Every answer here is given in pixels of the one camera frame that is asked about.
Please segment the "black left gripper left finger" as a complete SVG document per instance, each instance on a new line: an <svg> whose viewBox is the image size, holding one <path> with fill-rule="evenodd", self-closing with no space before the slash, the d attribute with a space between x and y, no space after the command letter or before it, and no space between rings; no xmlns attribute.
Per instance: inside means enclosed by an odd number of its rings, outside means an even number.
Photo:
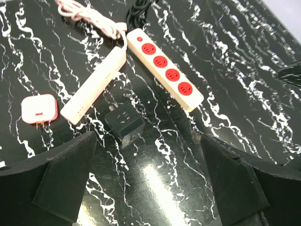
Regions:
<svg viewBox="0 0 301 226"><path fill-rule="evenodd" d="M71 226L77 221L97 143L86 132L0 169L2 226Z"/></svg>

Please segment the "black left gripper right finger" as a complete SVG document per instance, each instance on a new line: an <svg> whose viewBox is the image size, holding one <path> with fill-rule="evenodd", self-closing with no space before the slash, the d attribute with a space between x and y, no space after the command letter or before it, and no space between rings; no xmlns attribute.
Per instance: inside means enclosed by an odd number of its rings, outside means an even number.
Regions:
<svg viewBox="0 0 301 226"><path fill-rule="evenodd" d="M301 158L273 164L210 135L201 149L223 226L299 226Z"/></svg>

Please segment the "black cube plug adapter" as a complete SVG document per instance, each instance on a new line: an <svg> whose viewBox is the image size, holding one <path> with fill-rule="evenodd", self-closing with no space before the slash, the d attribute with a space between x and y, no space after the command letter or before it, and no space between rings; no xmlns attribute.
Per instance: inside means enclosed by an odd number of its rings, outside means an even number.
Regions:
<svg viewBox="0 0 301 226"><path fill-rule="evenodd" d="M123 146L138 138L145 127L144 119L129 101L107 113L104 119Z"/></svg>

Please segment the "pink white plug adapter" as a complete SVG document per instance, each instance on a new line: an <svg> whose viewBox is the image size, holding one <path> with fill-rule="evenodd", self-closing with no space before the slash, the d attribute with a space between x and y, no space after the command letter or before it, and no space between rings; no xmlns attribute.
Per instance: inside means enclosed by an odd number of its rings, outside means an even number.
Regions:
<svg viewBox="0 0 301 226"><path fill-rule="evenodd" d="M36 128L58 117L57 101L51 94L26 97L21 102L21 118L27 124L36 124Z"/></svg>

